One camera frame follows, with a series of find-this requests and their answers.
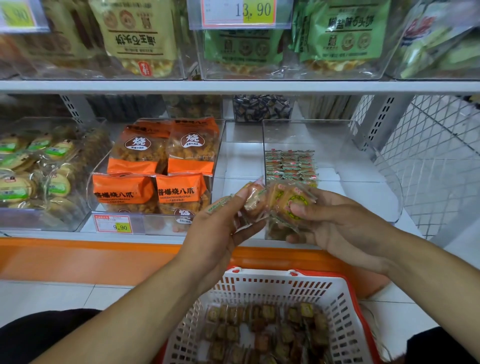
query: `tiled floor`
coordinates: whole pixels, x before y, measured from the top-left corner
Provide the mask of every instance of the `tiled floor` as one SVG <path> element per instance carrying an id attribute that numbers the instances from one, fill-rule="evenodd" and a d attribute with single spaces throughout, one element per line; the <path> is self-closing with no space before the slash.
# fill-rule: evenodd
<path id="1" fill-rule="evenodd" d="M 81 307 L 103 310 L 130 288 L 0 280 L 0 327 L 24 315 L 46 310 Z M 394 357 L 405 351 L 406 342 L 412 335 L 436 326 L 394 285 L 374 295 L 371 300 L 362 301 L 361 306 L 370 326 Z"/>

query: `orange package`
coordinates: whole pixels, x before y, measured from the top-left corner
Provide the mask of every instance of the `orange package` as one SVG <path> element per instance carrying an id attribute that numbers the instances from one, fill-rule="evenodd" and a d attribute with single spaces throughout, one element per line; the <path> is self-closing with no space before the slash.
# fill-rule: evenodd
<path id="1" fill-rule="evenodd" d="M 158 198 L 151 177 L 94 174 L 93 193 L 108 212 L 158 213 Z"/>
<path id="2" fill-rule="evenodd" d="M 186 231 L 193 217 L 210 204 L 201 173 L 156 177 L 160 213 L 175 215 L 174 232 Z"/>
<path id="3" fill-rule="evenodd" d="M 162 173 L 168 161 L 170 127 L 170 123 L 150 121 L 127 125 L 110 152 L 107 173 Z"/>
<path id="4" fill-rule="evenodd" d="M 213 176 L 219 134 L 214 118 L 175 120 L 168 140 L 168 174 Z"/>

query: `metal grid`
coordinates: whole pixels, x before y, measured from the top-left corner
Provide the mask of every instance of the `metal grid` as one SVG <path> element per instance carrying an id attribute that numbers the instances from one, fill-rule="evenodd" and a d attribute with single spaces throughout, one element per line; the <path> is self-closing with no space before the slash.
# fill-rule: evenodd
<path id="1" fill-rule="evenodd" d="M 365 114 L 367 113 L 370 104 L 372 103 L 373 95 L 363 95 L 361 100 L 357 106 L 357 109 L 353 113 L 352 120 L 355 120 L 358 125 L 361 125 L 363 119 L 365 118 Z"/>
<path id="2" fill-rule="evenodd" d="M 404 207 L 434 237 L 480 188 L 480 110 L 455 96 L 416 96 L 382 149 Z"/>

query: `white plastic basket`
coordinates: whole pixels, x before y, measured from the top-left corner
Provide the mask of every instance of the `white plastic basket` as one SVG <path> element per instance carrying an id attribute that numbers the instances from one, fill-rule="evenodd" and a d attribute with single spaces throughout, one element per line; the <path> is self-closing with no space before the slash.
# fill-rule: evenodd
<path id="1" fill-rule="evenodd" d="M 210 291 L 203 294 L 172 333 L 164 348 L 163 364 L 193 364 L 206 309 L 211 303 L 296 302 L 319 305 L 328 319 L 330 352 L 334 364 L 380 364 L 372 333 L 363 318 L 347 278 L 331 272 L 260 270 L 233 267 Z"/>

